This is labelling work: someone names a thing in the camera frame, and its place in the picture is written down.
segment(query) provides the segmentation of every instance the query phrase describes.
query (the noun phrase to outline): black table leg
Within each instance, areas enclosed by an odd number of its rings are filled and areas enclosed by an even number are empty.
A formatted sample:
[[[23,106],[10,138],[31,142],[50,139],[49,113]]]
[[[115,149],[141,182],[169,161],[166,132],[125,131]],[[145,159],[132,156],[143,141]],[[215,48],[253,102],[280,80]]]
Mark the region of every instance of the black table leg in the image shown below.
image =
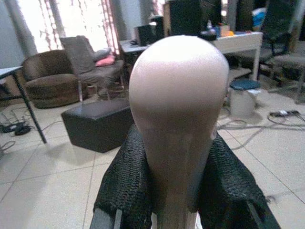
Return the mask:
[[[16,85],[17,85],[17,87],[18,87],[18,89],[19,89],[19,91],[21,93],[21,96],[22,96],[22,98],[23,98],[23,100],[24,100],[24,102],[25,102],[25,104],[26,104],[26,106],[27,106],[27,108],[28,108],[28,110],[30,112],[30,115],[31,115],[31,117],[32,117],[32,119],[33,119],[33,121],[35,123],[35,126],[36,126],[36,128],[37,128],[37,130],[38,130],[38,132],[40,134],[40,137],[41,137],[43,143],[47,143],[46,138],[44,137],[44,134],[43,134],[43,132],[42,132],[42,130],[41,130],[37,120],[36,120],[36,117],[35,117],[35,114],[34,114],[32,108],[31,108],[30,102],[29,102],[29,100],[28,100],[28,98],[27,98],[27,96],[26,96],[26,94],[25,94],[21,84],[19,83],[19,80],[17,78],[16,72],[14,72],[12,74],[12,76],[13,76],[13,78],[14,78],[14,80],[16,82]]]

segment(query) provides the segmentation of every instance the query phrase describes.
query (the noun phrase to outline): curtain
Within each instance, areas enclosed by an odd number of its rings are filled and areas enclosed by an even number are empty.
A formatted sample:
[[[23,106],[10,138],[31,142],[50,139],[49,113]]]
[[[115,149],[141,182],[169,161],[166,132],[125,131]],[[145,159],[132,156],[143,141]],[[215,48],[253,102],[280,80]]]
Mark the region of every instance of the curtain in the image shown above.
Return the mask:
[[[111,47],[114,53],[119,53],[109,0],[14,1],[37,52],[62,49],[59,37],[84,35],[94,50]]]
[[[152,0],[154,14],[155,15],[163,15],[163,5],[165,0]]]

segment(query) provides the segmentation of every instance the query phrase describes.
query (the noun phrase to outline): table leg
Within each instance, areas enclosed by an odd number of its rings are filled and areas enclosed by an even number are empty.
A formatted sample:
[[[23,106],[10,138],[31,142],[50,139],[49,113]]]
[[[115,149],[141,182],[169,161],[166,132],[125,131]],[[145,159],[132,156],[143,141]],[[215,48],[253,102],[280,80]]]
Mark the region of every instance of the table leg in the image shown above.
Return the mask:
[[[259,45],[258,48],[255,50],[255,58],[253,62],[253,72],[252,72],[252,80],[255,81],[257,80],[260,52],[261,52],[261,45]]]
[[[34,121],[34,123],[35,123],[35,126],[36,126],[36,128],[37,128],[37,130],[38,130],[38,132],[39,132],[39,134],[40,134],[40,137],[41,137],[43,143],[47,143],[46,138],[44,137],[44,134],[43,134],[43,132],[42,132],[42,130],[41,130],[41,128],[40,128],[38,122],[37,122],[37,119],[36,119],[36,117],[35,117],[35,114],[34,114],[32,108],[31,108],[30,102],[29,102],[29,100],[28,100],[28,98],[27,98],[27,96],[26,96],[26,94],[25,94],[25,92],[24,92],[24,90],[23,90],[21,84],[19,83],[19,80],[18,80],[18,78],[17,78],[16,73],[14,72],[14,73],[12,74],[12,76],[13,76],[13,79],[15,80],[15,83],[16,83],[16,85],[17,85],[17,87],[18,87],[20,93],[21,93],[21,96],[22,96],[22,98],[23,98],[23,100],[24,100],[24,103],[26,104],[26,106],[27,106],[27,108],[28,108],[28,110],[29,110],[29,112],[30,112],[30,115],[31,115],[31,117],[32,117],[32,119],[33,119],[33,121]]]

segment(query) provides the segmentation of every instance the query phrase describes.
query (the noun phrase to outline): white bucket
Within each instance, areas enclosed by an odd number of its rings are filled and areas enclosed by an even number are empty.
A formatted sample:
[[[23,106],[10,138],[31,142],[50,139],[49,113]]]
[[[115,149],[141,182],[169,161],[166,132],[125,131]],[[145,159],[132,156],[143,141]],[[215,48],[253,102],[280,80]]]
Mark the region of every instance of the white bucket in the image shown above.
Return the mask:
[[[231,116],[240,118],[250,118],[254,114],[256,96],[259,90],[231,90],[230,112]]]

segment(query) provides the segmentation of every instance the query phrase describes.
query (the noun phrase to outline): white tile floor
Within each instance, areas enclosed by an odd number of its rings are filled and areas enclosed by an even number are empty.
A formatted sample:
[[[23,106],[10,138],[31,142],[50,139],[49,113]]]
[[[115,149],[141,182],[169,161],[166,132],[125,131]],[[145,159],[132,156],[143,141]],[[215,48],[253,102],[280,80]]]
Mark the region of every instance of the white tile floor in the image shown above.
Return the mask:
[[[262,90],[255,115],[244,119],[252,125],[270,125],[270,111],[296,109],[305,114],[305,103],[295,105],[289,95],[269,94]],[[34,109],[42,128],[60,121],[61,112],[78,106]],[[21,118],[24,104],[7,107]],[[218,125],[233,118],[222,110]],[[286,124],[305,124],[291,118]],[[220,135],[249,168],[269,207],[283,229],[305,228],[305,128],[273,126],[277,129],[221,130]],[[0,135],[0,145],[14,140],[0,160],[1,229],[88,229],[92,208],[102,176],[118,148],[100,154],[72,146],[64,124],[54,123],[44,130],[47,144],[38,133],[12,137]]]

